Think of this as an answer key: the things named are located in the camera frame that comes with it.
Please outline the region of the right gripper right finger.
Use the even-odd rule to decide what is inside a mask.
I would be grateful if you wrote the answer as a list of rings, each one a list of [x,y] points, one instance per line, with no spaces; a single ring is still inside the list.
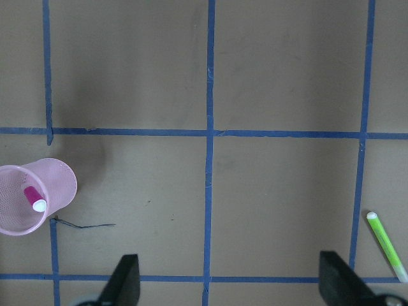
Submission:
[[[335,251],[319,253],[318,288],[329,306],[407,305],[400,296],[374,293]]]

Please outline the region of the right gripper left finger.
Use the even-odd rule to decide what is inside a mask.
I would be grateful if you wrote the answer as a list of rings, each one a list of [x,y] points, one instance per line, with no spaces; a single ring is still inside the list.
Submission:
[[[96,305],[138,305],[140,270],[137,254],[123,255],[102,290]]]

